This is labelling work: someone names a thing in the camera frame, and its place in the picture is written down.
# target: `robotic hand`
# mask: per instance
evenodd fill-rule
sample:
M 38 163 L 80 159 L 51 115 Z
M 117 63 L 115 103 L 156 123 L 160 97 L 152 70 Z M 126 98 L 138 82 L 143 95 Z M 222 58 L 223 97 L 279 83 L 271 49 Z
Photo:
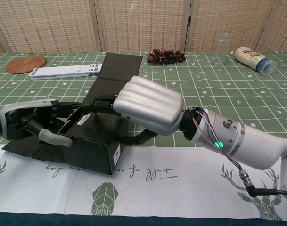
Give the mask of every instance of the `robotic hand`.
M 186 109 L 182 94 L 134 76 L 118 95 L 97 97 L 84 111 L 120 115 L 146 129 L 135 137 L 122 137 L 128 145 L 142 144 L 178 129 L 191 143 L 225 155 L 238 169 L 248 193 L 252 196 L 283 194 L 287 198 L 287 139 L 276 137 L 238 121 L 194 107 Z M 281 157 L 283 191 L 258 189 L 237 162 L 265 170 Z
M 46 143 L 70 147 L 70 138 L 56 134 L 64 125 L 57 117 L 66 118 L 78 107 L 79 103 L 55 99 L 5 105 L 0 111 L 0 137 L 19 140 L 36 135 Z

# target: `label on box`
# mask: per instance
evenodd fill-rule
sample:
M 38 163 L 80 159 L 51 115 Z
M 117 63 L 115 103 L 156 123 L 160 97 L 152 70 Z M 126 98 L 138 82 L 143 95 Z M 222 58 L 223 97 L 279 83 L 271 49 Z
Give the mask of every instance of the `label on box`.
M 117 150 L 115 151 L 115 153 L 113 155 L 114 167 L 116 166 L 119 157 L 120 157 L 120 145 L 118 146 Z
M 84 122 L 90 117 L 91 114 L 87 114 L 87 115 L 84 115 L 82 117 L 82 119 L 79 120 L 79 122 L 77 123 L 77 125 L 83 125 Z

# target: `round woven coaster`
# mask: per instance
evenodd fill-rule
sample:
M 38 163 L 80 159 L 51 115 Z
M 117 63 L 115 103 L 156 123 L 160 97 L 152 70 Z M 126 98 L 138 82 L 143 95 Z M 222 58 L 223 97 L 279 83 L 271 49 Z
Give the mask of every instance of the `round woven coaster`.
M 6 71 L 13 74 L 23 74 L 31 72 L 34 68 L 43 67 L 46 61 L 43 56 L 26 56 L 10 62 L 6 66 Z

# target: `white robotic hand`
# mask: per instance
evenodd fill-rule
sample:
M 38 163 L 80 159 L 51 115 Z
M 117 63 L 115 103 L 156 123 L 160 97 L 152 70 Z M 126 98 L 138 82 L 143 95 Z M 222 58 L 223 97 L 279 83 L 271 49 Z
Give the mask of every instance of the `white robotic hand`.
M 226 155 L 239 168 L 240 177 L 251 196 L 284 194 L 287 198 L 287 139 L 204 108 L 186 109 L 182 94 L 138 76 L 125 85 L 109 107 L 154 134 L 169 135 L 179 129 L 191 143 Z M 280 157 L 280 187 L 283 191 L 256 189 L 248 174 L 234 161 L 265 170 Z

